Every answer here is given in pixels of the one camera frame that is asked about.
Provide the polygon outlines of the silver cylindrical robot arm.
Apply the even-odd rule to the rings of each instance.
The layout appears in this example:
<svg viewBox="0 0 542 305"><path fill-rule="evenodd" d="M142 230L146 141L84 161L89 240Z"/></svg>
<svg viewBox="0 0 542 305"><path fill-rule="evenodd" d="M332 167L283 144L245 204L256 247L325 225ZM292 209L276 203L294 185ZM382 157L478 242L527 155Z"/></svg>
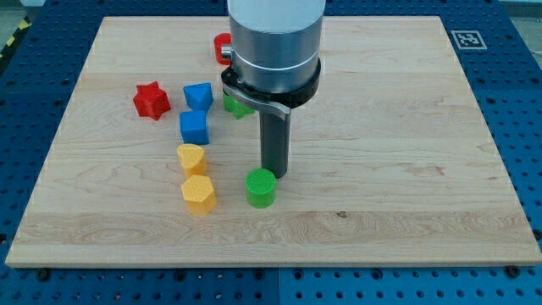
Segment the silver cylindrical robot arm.
<svg viewBox="0 0 542 305"><path fill-rule="evenodd" d="M261 92L291 92L316 74L325 0L229 0L233 69Z"/></svg>

